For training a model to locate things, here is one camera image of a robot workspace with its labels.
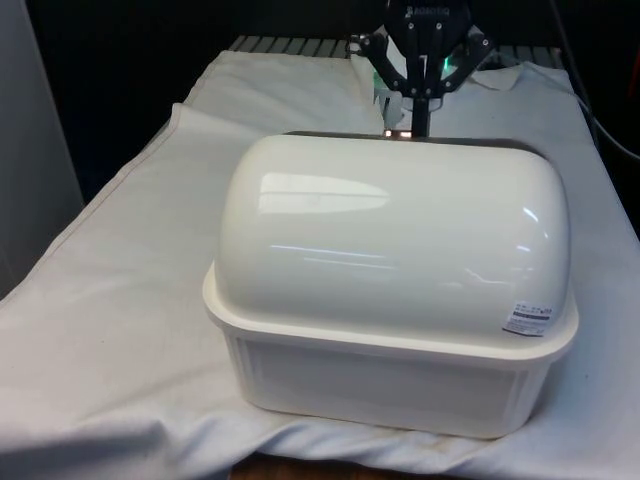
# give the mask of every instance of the black cable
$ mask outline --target black cable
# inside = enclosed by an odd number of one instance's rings
[[[632,152],[631,150],[629,150],[627,147],[625,147],[624,145],[622,145],[618,140],[615,139],[615,137],[613,135],[611,135],[609,133],[609,131],[604,128],[604,126],[602,125],[602,123],[600,123],[600,121],[596,118],[596,116],[593,114],[593,111],[589,108],[589,106],[587,105],[587,102],[585,102],[582,98],[580,98],[580,95],[578,95],[575,92],[572,92],[571,89],[567,88],[566,86],[564,86],[561,82],[559,82],[558,80],[556,80],[555,78],[553,78],[551,75],[549,75],[548,73],[540,70],[538,68],[537,65],[531,63],[531,62],[523,62],[522,60],[513,57],[509,54],[500,52],[500,53],[496,53],[495,56],[497,58],[504,58],[509,60],[510,62],[515,63],[516,65],[522,65],[523,67],[531,70],[532,72],[537,73],[538,75],[540,75],[541,77],[544,77],[545,79],[547,79],[548,81],[550,81],[551,83],[553,83],[556,87],[558,87],[560,90],[562,90],[565,93],[568,93],[569,95],[572,95],[575,97],[575,99],[578,101],[578,103],[580,104],[580,107],[582,107],[582,110],[585,112],[586,116],[593,122],[593,124],[596,126],[596,128],[598,128],[600,130],[600,132],[605,136],[605,138],[607,140],[609,140],[613,146],[615,146],[618,150],[620,150],[622,153],[624,153],[625,155],[627,155],[629,158],[640,162],[640,154]]]
[[[580,76],[580,72],[578,71],[578,65],[576,63],[576,59],[573,55],[573,50],[571,49],[571,45],[569,44],[569,37],[567,36],[567,32],[564,28],[564,23],[562,22],[562,16],[560,15],[560,10],[558,9],[558,4],[556,0],[549,0],[549,6],[551,7],[551,13],[553,13],[553,19],[556,22],[556,29],[558,31],[558,35],[560,35],[560,42],[562,42],[562,51],[565,53],[567,60],[569,61],[569,68],[571,70],[571,74],[576,81],[576,86],[578,87],[579,96],[584,102],[586,106],[586,117],[589,123],[589,130],[591,131],[591,136],[593,137],[593,143],[596,146],[596,149],[600,149],[600,145],[598,142],[598,129],[593,120],[593,108],[591,107],[591,101],[589,100],[589,95],[587,95],[587,89],[584,86],[582,81],[582,77]]]

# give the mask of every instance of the white sheet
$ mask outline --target white sheet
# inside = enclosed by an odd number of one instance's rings
[[[0,303],[0,478],[200,478],[255,450],[478,478],[636,477],[638,242],[575,100],[531,72],[508,92],[465,85],[432,127],[526,141],[566,185],[582,323],[529,423],[478,441],[240,398],[200,298],[237,160],[266,134],[381,128],[349,62],[223,53]]]

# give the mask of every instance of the container lid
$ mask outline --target container lid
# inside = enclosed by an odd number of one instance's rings
[[[522,359],[573,337],[568,273],[534,153],[283,135],[234,174],[204,296],[243,330]]]

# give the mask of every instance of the plastic storage box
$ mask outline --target plastic storage box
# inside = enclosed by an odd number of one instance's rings
[[[530,151],[268,137],[231,182],[204,298],[258,406],[499,437],[578,328],[569,242]]]

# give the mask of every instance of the label sticker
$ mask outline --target label sticker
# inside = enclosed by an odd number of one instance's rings
[[[551,327],[553,309],[527,302],[518,302],[502,328],[525,337],[542,337]]]

